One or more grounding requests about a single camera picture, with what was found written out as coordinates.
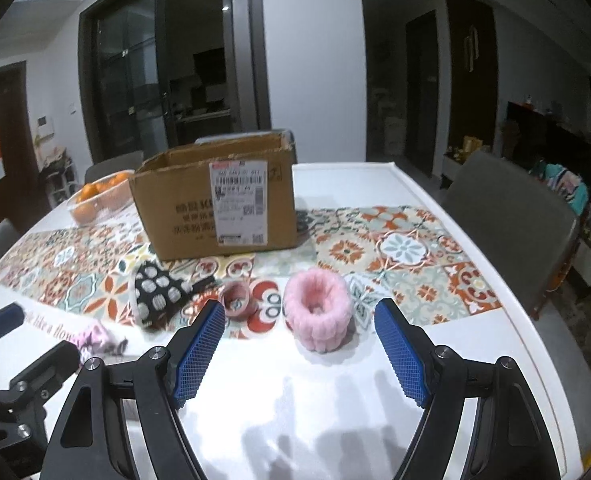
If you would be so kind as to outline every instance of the brown cardboard box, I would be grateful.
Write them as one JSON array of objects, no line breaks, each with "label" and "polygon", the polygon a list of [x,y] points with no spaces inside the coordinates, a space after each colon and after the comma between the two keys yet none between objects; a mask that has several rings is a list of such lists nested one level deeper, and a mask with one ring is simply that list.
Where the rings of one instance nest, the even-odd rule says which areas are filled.
[{"label": "brown cardboard box", "polygon": [[293,162],[280,132],[181,146],[144,162],[130,185],[160,260],[295,247]]}]

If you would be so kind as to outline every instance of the pink fluffy headband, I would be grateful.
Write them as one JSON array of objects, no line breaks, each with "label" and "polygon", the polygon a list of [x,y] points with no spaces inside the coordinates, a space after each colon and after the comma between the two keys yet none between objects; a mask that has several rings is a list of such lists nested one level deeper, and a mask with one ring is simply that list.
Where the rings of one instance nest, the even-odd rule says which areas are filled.
[{"label": "pink fluffy headband", "polygon": [[347,335],[352,300],[342,276],[325,269],[299,272],[284,290],[286,320],[307,350],[335,350]]}]

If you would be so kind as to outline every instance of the bowl of oranges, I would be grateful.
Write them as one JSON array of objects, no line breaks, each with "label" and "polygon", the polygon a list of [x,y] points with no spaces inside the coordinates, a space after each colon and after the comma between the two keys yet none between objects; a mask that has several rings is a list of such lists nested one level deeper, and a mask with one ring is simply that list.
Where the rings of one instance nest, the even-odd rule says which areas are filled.
[{"label": "bowl of oranges", "polygon": [[111,218],[133,202],[129,176],[133,170],[118,171],[85,184],[69,198],[67,209],[78,225],[93,224]]}]

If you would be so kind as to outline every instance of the patterned table runner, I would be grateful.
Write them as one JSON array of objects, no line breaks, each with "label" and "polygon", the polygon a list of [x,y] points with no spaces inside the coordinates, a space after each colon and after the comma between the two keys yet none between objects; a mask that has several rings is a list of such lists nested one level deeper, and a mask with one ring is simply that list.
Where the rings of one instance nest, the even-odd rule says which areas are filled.
[{"label": "patterned table runner", "polygon": [[[194,282],[248,280],[259,310],[229,321],[226,336],[252,338],[284,322],[282,291],[289,276],[315,265],[335,270],[355,301],[355,331],[373,330],[373,309],[392,297],[419,325],[447,322],[501,307],[460,245],[428,211],[411,206],[315,209],[298,213],[292,250],[166,262]],[[134,324],[128,280],[156,255],[139,222],[40,232],[25,236],[0,261],[0,284],[67,312]],[[217,290],[194,296],[160,328],[191,324]]]}]

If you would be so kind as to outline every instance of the white table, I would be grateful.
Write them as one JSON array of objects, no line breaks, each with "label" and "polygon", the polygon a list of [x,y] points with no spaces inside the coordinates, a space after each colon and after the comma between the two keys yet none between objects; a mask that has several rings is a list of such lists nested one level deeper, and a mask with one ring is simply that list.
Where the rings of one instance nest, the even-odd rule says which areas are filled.
[{"label": "white table", "polygon": [[[426,327],[427,333],[436,344],[449,345],[467,359],[495,362],[501,355],[514,357],[543,413],[562,477],[579,478],[582,466],[571,411],[546,348],[499,274],[444,210],[393,164],[300,164],[293,175],[298,208],[415,205],[442,221],[504,308]],[[59,207],[32,230],[67,226],[72,220]],[[64,330],[82,330],[89,322],[0,285],[0,308],[11,301],[35,315],[48,315]],[[127,353],[135,356],[170,338],[146,336],[117,324],[107,327],[128,337]],[[56,343],[28,324],[2,338],[0,389]],[[49,433],[73,381],[69,378],[46,404]],[[404,397],[376,337],[321,356],[274,330],[259,340],[222,340],[197,397],[180,416],[210,480],[389,480],[421,410]],[[460,478],[474,418],[475,400],[467,399],[445,478]],[[132,422],[129,429],[140,477],[154,479],[140,427]]]}]

